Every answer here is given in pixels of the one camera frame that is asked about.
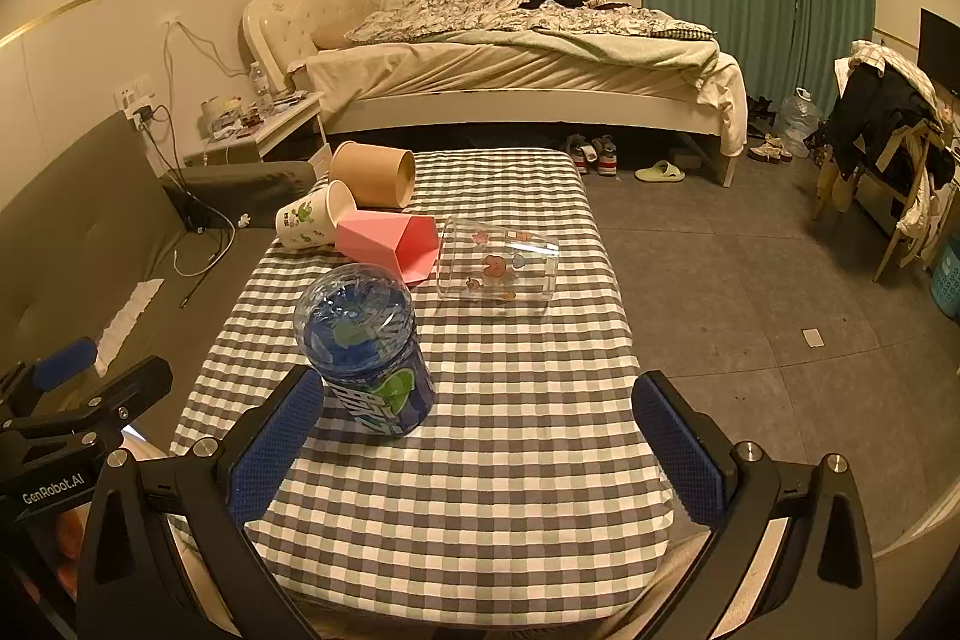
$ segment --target brown paper bucket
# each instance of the brown paper bucket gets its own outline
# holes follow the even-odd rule
[[[360,207],[406,207],[414,194],[416,165],[410,150],[347,140],[330,162],[331,180],[342,180]]]

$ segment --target plastic water bottle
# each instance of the plastic water bottle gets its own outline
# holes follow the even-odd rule
[[[256,93],[256,108],[261,118],[268,118],[274,114],[274,97],[270,93],[270,81],[260,63],[253,61],[250,65],[250,82],[253,92]]]
[[[348,263],[326,273],[294,309],[294,334],[323,381],[361,425],[407,434],[435,398],[416,341],[414,303],[380,266]]]

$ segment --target checkered tablecloth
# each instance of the checkered tablecloth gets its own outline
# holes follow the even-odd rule
[[[440,300],[433,277],[414,287],[432,413],[388,439],[328,394],[248,535],[286,589],[349,608],[477,627],[612,613],[656,570],[672,513],[632,420],[637,359],[579,175],[548,150],[422,153],[407,211],[558,239],[553,300]],[[294,304],[340,263],[332,249],[267,251],[203,365],[175,453],[222,437],[304,362]]]

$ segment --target pile of clothes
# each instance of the pile of clothes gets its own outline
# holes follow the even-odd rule
[[[858,40],[850,58],[837,61],[840,97],[821,132],[830,154],[817,182],[820,197],[832,195],[846,209],[853,199],[861,167],[904,197],[912,191],[915,173],[925,176],[912,203],[895,201],[896,227],[912,239],[901,266],[925,248],[932,248],[941,215],[949,207],[955,161],[950,152],[953,125],[937,100],[929,78],[899,52]]]

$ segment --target sofa backrest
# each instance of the sofa backrest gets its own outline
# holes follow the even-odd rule
[[[0,374],[99,338],[182,232],[122,112],[73,143],[0,212]]]

